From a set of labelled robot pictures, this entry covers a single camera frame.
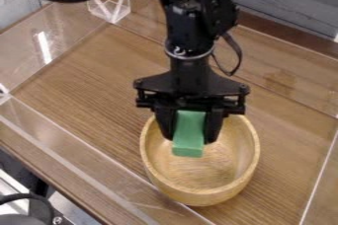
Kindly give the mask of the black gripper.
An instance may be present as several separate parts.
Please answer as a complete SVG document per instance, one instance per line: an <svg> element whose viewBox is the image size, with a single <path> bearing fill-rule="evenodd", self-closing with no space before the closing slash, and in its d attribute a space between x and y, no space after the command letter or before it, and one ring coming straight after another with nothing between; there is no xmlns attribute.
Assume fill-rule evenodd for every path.
<svg viewBox="0 0 338 225"><path fill-rule="evenodd" d="M217 141L224 114L246 112L250 88L217 74L206 60L173 61L170 71L135 80L137 107L155 111L164 137L173 140L177 110L209 112L205 118L205 143Z"/></svg>

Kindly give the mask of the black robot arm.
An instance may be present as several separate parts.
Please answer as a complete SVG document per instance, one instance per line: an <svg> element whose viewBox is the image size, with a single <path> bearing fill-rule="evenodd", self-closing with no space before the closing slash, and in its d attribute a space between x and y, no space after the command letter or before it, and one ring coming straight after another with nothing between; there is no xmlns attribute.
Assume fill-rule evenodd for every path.
<svg viewBox="0 0 338 225"><path fill-rule="evenodd" d="M178 131L178 113L204 113L202 140L218 138L224 118L246 111L250 89L233 81L236 69L216 73L209 60L216 42L225 39L238 55L241 46L229 35L237 26L240 9L233 0L161 0L168 21L165 51L170 70L139 78L137 105L155 113L166 139Z"/></svg>

